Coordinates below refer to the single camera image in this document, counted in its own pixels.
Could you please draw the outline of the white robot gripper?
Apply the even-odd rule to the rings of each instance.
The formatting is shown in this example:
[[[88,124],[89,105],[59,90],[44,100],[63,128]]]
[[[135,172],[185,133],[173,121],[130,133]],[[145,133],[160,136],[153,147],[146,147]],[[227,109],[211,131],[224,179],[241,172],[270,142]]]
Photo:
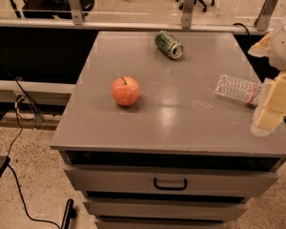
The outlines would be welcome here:
[[[269,64],[281,71],[275,78],[266,78],[258,95],[251,133],[268,136],[286,116],[286,15],[273,31],[267,33],[248,51],[254,57],[267,57]]]

